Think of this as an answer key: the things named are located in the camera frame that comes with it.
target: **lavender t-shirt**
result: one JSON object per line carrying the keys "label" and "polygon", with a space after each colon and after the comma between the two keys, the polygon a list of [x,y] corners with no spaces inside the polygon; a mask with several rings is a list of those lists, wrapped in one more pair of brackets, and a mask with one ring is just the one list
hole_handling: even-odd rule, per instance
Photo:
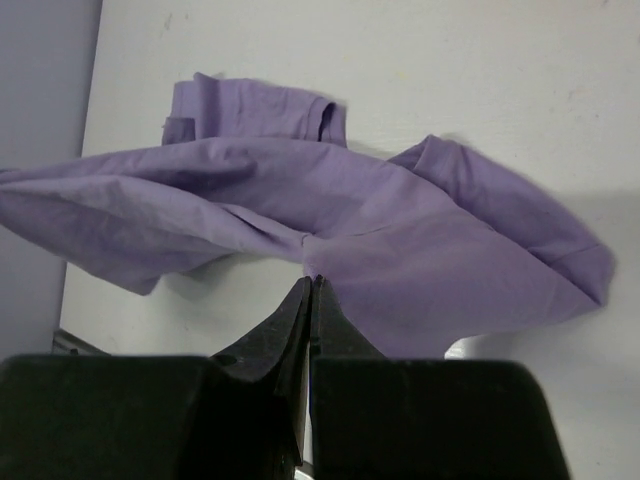
{"label": "lavender t-shirt", "polygon": [[531,183],[434,136],[388,162],[345,145],[329,100],[197,74],[163,146],[0,173],[0,223],[139,294],[233,252],[302,262],[395,357],[605,303],[609,250]]}

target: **white surface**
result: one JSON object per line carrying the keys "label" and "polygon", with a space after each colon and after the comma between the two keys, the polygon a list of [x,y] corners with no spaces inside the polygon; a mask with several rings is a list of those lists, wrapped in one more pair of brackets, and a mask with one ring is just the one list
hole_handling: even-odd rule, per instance
{"label": "white surface", "polygon": [[[582,216],[618,258],[610,307],[452,354],[529,366],[576,479],[637,478],[640,3],[107,0],[84,153],[157,145],[173,82],[196,70],[332,95],[359,151],[385,156],[429,132],[462,139]],[[141,298],[70,268],[62,326],[110,352],[209,354],[299,274],[223,260]]]}

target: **white wall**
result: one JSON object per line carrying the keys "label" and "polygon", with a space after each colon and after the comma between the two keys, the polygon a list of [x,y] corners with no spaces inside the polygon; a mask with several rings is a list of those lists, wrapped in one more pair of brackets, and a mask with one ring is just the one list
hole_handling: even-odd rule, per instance
{"label": "white wall", "polygon": [[[101,0],[0,0],[0,169],[78,156]],[[49,351],[64,263],[0,227],[0,359]]]}

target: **wrinkled fabric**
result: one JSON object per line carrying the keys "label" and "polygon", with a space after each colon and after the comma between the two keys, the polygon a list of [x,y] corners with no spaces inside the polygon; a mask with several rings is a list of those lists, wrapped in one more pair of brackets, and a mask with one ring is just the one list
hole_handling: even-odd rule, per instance
{"label": "wrinkled fabric", "polygon": [[0,223],[143,295],[234,252],[302,262],[392,357],[605,303],[609,250],[531,183],[434,136],[360,155],[344,124],[312,93],[197,74],[163,146],[1,173]]}

